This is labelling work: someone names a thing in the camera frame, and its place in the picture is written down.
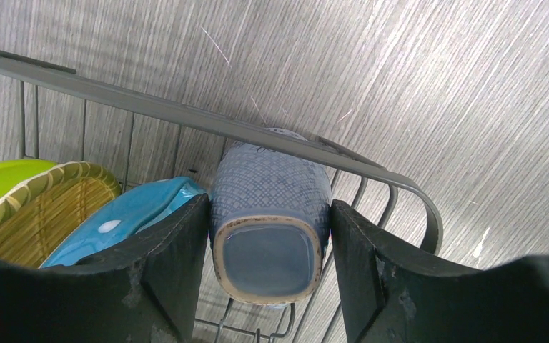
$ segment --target woven basket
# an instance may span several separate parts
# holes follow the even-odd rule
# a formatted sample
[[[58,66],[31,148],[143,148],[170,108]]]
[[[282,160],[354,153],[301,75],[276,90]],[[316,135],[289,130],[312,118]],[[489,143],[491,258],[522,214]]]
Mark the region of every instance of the woven basket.
[[[121,194],[116,177],[87,162],[60,164],[0,198],[0,259],[41,263],[87,217]]]

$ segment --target wire rack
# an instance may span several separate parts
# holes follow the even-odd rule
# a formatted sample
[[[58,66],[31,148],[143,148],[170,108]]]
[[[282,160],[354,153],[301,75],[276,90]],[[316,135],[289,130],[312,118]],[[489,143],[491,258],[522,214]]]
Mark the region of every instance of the wire rack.
[[[361,202],[368,180],[386,183],[389,186],[389,199],[387,205],[380,217],[377,225],[386,227],[390,215],[394,211],[398,198],[398,189],[404,189],[412,192],[421,198],[425,205],[427,224],[425,235],[420,248],[436,254],[440,248],[442,240],[442,220],[439,212],[432,200],[413,182],[403,175],[386,170],[383,166],[370,161],[369,159],[354,153],[353,151],[340,146],[332,141],[318,137],[317,141],[300,141],[288,136],[271,133],[259,126],[234,120],[227,116],[222,116],[212,112],[186,106],[166,99],[156,98],[147,94],[138,93],[124,89],[111,84],[105,84],[91,79],[86,79],[76,75],[74,69],[58,66],[56,64],[46,63],[36,59],[30,59],[25,56],[10,54],[0,51],[0,74],[9,76],[17,80],[17,114],[20,118],[18,127],[19,140],[17,142],[17,151],[19,158],[39,158],[39,87],[59,91],[64,94],[83,99],[82,105],[75,111],[78,111],[82,117],[84,130],[80,139],[81,156],[84,160],[84,144],[86,134],[86,113],[87,102],[93,101],[99,104],[112,106],[114,108],[128,111],[132,120],[124,129],[124,151],[125,151],[125,170],[122,179],[123,191],[129,187],[137,186],[129,182],[129,162],[132,150],[132,135],[134,131],[134,118],[137,115],[148,116],[163,121],[177,124],[177,139],[174,142],[174,156],[176,161],[182,129],[189,127],[216,134],[222,138],[222,149],[220,159],[224,155],[227,139],[247,142],[257,146],[263,146],[268,149],[279,151],[285,154],[307,159],[335,169],[332,178],[331,187],[335,188],[340,178],[341,172],[349,172],[360,176],[360,185],[352,201],[352,207],[356,208]],[[34,106],[30,114],[25,110],[25,87],[32,87],[31,96],[34,97]],[[26,136],[26,116],[33,116],[34,130],[33,136]],[[26,154],[26,143],[32,141],[33,154]],[[329,254],[322,271],[324,279],[330,273],[333,263],[333,254]],[[296,343],[305,330],[306,319],[310,316],[315,305],[315,298],[320,288],[316,288],[308,300],[305,311],[300,317],[300,323],[293,336],[293,342]],[[255,331],[249,331],[226,325],[227,318],[231,312],[234,300],[229,298],[228,304],[223,316],[219,322],[211,322],[203,319],[195,319],[195,322],[201,325],[214,327],[216,337],[214,342],[218,343],[224,332],[236,332],[250,337],[254,337],[256,342],[266,340],[269,343],[276,342],[277,339],[289,338],[294,327],[296,317],[296,306],[291,304],[281,310],[281,315],[277,323],[276,331],[271,334],[263,334],[260,328]],[[289,317],[287,328],[282,330],[285,317]],[[342,316],[342,307],[338,304],[330,323],[327,326],[322,342],[328,342],[336,323]]]

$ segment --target gray wood grain surface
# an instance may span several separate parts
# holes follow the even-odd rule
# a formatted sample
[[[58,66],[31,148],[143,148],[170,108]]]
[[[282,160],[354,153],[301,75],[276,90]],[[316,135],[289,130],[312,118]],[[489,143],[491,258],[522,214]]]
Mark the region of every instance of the gray wood grain surface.
[[[549,1],[0,0],[0,49],[339,142],[432,197],[442,255],[455,262],[487,268],[549,254]],[[0,76],[0,160],[16,157],[15,93]],[[41,158],[80,158],[81,106],[40,90]],[[86,159],[122,176],[130,115],[94,103],[87,113]],[[31,117],[26,127],[30,154]],[[173,161],[175,136],[175,125],[136,118],[131,181],[176,174],[209,186],[221,140],[185,129]],[[350,202],[357,179],[344,175],[335,196]],[[360,212],[377,221],[386,196],[370,183]],[[424,224],[419,201],[402,192],[389,230],[418,243]],[[197,316],[217,321],[226,296],[209,259]],[[339,299],[335,276],[324,282],[301,342],[320,342]],[[230,324],[270,333],[279,313],[238,304]],[[197,342],[214,336],[195,332]],[[331,342],[343,341],[340,322]]]

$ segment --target blue bowl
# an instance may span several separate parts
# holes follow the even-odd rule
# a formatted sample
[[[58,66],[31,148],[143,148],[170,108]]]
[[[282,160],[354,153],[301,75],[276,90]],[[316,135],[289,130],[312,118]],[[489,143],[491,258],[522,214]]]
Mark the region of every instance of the blue bowl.
[[[71,266],[160,222],[192,197],[206,191],[187,177],[143,184],[104,205],[75,229],[41,268]]]

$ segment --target gray mug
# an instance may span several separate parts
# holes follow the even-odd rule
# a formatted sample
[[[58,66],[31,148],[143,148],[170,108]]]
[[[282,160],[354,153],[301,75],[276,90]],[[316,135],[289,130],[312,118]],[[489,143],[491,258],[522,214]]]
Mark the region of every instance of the gray mug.
[[[315,290],[330,234],[332,194],[323,166],[235,142],[211,198],[214,268],[228,294],[250,304],[286,304]]]

